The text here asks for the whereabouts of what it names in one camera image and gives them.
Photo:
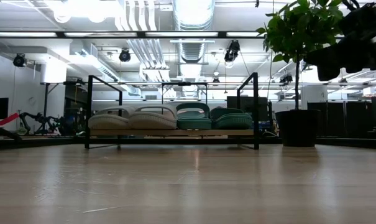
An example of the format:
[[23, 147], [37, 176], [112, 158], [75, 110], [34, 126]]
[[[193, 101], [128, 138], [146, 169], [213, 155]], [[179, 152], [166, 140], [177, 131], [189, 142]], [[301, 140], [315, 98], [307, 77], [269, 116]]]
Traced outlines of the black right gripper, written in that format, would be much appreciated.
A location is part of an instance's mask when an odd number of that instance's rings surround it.
[[319, 81], [336, 78], [342, 68], [348, 73], [364, 68], [376, 70], [376, 1], [360, 6], [357, 0], [342, 0], [350, 10], [339, 23], [344, 37], [335, 44], [309, 52], [304, 61], [317, 67]]

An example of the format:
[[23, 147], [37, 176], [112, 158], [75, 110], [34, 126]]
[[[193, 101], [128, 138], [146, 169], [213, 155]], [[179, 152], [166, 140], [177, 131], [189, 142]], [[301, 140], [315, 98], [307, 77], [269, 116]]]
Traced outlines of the green rubber slide sandal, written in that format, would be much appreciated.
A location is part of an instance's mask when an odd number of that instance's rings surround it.
[[214, 108], [210, 111], [213, 129], [250, 129], [251, 115], [235, 108]]
[[182, 103], [176, 107], [177, 128], [182, 130], [209, 130], [212, 121], [209, 118], [209, 106], [204, 103]]

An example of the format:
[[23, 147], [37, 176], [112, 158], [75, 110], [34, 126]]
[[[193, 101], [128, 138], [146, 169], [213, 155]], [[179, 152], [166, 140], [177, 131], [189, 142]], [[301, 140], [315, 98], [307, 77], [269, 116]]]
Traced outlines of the grey rubber slide sandal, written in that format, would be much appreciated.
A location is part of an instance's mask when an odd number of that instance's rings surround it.
[[177, 129], [177, 111], [168, 105], [145, 105], [129, 116], [131, 129]]
[[129, 117], [135, 111], [132, 106], [112, 106], [98, 111], [88, 120], [91, 130], [130, 129]]

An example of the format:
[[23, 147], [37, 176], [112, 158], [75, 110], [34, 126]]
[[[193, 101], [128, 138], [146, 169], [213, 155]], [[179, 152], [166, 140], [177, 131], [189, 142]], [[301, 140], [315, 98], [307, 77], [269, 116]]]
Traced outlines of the green potted plant black pot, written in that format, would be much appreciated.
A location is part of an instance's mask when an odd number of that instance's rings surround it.
[[319, 111], [299, 107], [300, 62], [308, 53], [336, 43], [336, 36], [341, 34], [341, 3], [342, 0], [294, 0], [279, 11], [268, 13], [268, 23], [256, 29], [264, 35], [263, 49], [275, 53], [274, 62], [295, 63], [295, 108], [275, 114], [285, 147], [315, 146]]

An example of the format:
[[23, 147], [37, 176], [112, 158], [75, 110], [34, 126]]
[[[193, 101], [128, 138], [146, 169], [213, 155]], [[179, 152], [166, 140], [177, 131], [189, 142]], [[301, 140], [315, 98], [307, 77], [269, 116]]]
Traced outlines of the large black screen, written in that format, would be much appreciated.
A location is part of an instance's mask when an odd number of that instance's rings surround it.
[[[252, 115], [252, 112], [255, 109], [254, 98], [252, 96], [241, 96], [239, 105], [240, 110], [242, 110], [244, 113]], [[227, 107], [238, 109], [236, 96], [227, 97]], [[270, 116], [268, 112], [268, 101], [266, 98], [259, 97], [259, 105], [257, 109], [259, 114], [259, 129], [261, 131], [263, 129], [270, 129]]]

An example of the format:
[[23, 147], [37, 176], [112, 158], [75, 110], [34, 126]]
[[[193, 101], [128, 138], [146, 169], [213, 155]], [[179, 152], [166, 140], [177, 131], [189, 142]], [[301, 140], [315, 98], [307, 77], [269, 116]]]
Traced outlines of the red strip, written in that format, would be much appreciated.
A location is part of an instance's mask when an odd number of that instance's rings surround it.
[[10, 116], [8, 116], [7, 118], [0, 120], [0, 126], [4, 126], [4, 125], [6, 125], [6, 124], [18, 119], [18, 118], [19, 118], [19, 114], [13, 113]]

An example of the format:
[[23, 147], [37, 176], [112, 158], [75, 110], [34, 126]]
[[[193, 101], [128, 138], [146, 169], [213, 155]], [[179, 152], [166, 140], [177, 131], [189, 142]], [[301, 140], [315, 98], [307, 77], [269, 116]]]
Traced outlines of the black partition wall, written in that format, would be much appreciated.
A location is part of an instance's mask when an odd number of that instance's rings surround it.
[[318, 137], [376, 139], [376, 97], [359, 101], [311, 102], [307, 107], [320, 111]]

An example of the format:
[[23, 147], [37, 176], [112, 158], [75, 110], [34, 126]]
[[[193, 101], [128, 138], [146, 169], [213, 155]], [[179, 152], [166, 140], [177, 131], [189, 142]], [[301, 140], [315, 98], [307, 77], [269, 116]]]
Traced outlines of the black metal table frame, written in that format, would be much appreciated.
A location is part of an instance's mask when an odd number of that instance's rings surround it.
[[[261, 39], [263, 38], [257, 32], [224, 32], [224, 31], [96, 31], [96, 32], [39, 32], [39, 31], [0, 31], [0, 39]], [[258, 73], [252, 73], [237, 90], [237, 98], [240, 100], [240, 91], [250, 83], [252, 80], [254, 91], [254, 106], [259, 105], [259, 82]], [[259, 122], [258, 109], [255, 108], [254, 112], [255, 121]], [[231, 136], [231, 135], [205, 135], [205, 136]], [[231, 145], [237, 144], [242, 147], [253, 147], [253, 135], [250, 136], [235, 136], [238, 138], [232, 139], [216, 139], [216, 138], [201, 138], [201, 139], [188, 139], [188, 136], [177, 136], [177, 139], [123, 139], [121, 136], [117, 138], [91, 138], [91, 144], [159, 144], [159, 145]], [[262, 138], [260, 137], [260, 144], [281, 144], [280, 138]], [[75, 138], [73, 143], [83, 144], [85, 138]], [[319, 138], [316, 144], [324, 144], [331, 146], [348, 146], [348, 147], [362, 147], [376, 149], [376, 139], [359, 139], [359, 138]]]

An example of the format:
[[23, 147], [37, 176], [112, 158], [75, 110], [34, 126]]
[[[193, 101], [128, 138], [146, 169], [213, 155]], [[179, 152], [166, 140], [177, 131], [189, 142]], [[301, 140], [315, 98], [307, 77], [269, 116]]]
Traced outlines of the silver ventilation duct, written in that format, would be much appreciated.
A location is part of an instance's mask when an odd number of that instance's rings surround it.
[[[177, 31], [209, 31], [213, 26], [215, 0], [172, 0]], [[207, 43], [203, 39], [182, 40], [177, 44], [179, 72], [185, 82], [198, 82]]]

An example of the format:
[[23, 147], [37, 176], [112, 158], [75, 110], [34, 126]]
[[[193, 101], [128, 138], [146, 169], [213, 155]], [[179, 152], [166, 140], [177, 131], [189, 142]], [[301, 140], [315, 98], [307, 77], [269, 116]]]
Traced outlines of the black frame wooden shoe shelf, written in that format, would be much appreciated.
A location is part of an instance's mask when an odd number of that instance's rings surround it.
[[260, 149], [260, 139], [259, 139], [259, 122], [254, 122], [254, 129], [252, 131], [250, 130], [229, 130], [229, 131], [222, 131], [222, 130], [177, 130], [177, 129], [94, 129], [93, 131], [90, 130], [88, 127], [88, 120], [91, 117], [91, 107], [92, 107], [92, 92], [93, 92], [93, 86], [94, 82], [93, 80], [97, 80], [98, 82], [105, 84], [112, 89], [119, 92], [119, 104], [121, 106], [122, 104], [122, 91], [119, 89], [113, 87], [109, 83], [105, 82], [104, 80], [94, 76], [90, 75], [88, 78], [88, 96], [87, 96], [87, 107], [86, 110], [88, 112], [86, 117], [86, 136], [84, 140], [85, 149], [90, 148], [91, 144], [91, 136], [125, 136], [125, 135], [154, 135], [154, 136], [188, 136], [188, 135], [197, 135], [197, 136], [205, 136], [205, 135], [231, 135], [231, 136], [250, 136], [253, 135], [253, 147], [246, 146], [249, 149], [253, 150], [259, 150]]

